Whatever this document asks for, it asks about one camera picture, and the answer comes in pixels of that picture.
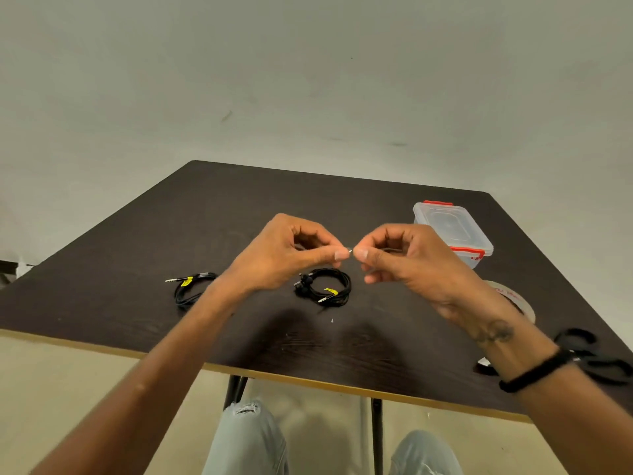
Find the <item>fingernail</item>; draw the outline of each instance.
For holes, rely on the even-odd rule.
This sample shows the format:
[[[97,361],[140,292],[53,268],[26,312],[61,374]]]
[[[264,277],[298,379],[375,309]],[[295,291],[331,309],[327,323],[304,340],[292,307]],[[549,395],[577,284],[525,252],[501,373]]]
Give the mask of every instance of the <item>fingernail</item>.
[[[367,248],[359,248],[356,250],[356,257],[361,261],[364,262],[365,260],[367,260]]]
[[[338,250],[337,252],[335,252],[334,254],[334,259],[335,260],[346,260],[347,258],[349,258],[349,251],[347,250]]]

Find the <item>ripped jeans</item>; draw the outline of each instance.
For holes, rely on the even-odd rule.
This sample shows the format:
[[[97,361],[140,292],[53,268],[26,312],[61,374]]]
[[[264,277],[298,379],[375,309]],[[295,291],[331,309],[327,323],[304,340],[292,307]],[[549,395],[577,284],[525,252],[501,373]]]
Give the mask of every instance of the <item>ripped jeans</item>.
[[[286,440],[259,401],[222,414],[202,475],[288,475]],[[410,432],[391,457],[389,475],[463,475],[455,454],[433,434]]]

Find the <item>forearm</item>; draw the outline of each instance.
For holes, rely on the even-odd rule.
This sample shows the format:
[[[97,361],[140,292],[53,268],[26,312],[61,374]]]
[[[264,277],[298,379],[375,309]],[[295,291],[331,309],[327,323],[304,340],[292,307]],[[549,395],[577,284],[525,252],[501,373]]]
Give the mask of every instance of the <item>forearm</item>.
[[[231,279],[218,278],[33,473],[143,473],[213,340],[245,296]]]
[[[558,347],[500,295],[492,295],[487,315],[499,320],[497,327],[507,325],[511,335],[478,343],[507,382],[549,359]],[[482,331],[490,338],[491,322],[486,322]],[[630,473],[633,419],[577,366],[559,368],[516,397],[571,475]]]

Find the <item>table top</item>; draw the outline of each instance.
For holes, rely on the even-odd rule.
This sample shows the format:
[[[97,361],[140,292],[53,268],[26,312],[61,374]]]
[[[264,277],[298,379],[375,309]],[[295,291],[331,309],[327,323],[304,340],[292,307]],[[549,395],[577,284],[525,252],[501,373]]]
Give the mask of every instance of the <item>table top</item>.
[[[426,199],[466,207],[495,246],[476,272],[518,292],[536,325],[595,333],[609,355],[633,355],[488,193],[191,161],[0,291],[3,334],[43,335],[99,351],[150,351],[178,323],[175,284],[225,270],[278,212],[323,223],[353,246],[377,226],[412,223]],[[400,284],[366,286],[322,309],[295,279],[251,296],[227,323],[207,368],[291,383],[524,419],[498,378],[473,371],[476,345]],[[604,389],[629,411],[633,387]]]

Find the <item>clear plastic container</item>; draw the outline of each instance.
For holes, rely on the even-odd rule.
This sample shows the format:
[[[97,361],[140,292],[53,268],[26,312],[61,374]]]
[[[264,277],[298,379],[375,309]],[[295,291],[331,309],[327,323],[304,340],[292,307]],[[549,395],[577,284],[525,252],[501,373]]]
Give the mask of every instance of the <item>clear plastic container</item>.
[[[430,225],[457,256],[474,269],[493,254],[493,244],[468,210],[443,201],[425,200],[413,206],[415,223]]]

